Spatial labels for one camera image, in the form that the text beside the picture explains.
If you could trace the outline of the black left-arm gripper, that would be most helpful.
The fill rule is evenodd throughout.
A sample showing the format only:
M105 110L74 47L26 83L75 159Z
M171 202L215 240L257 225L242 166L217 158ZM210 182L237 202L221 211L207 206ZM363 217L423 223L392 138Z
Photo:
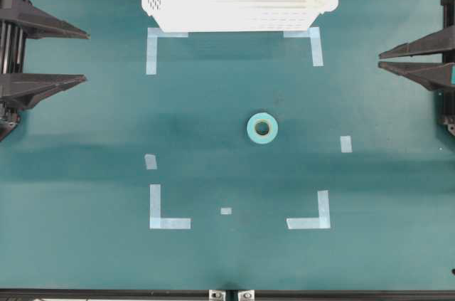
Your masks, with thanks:
M85 31L25 1L1 0L1 140L20 123L18 109L32 109L87 80L84 75L22 73L23 31L32 39L89 38Z

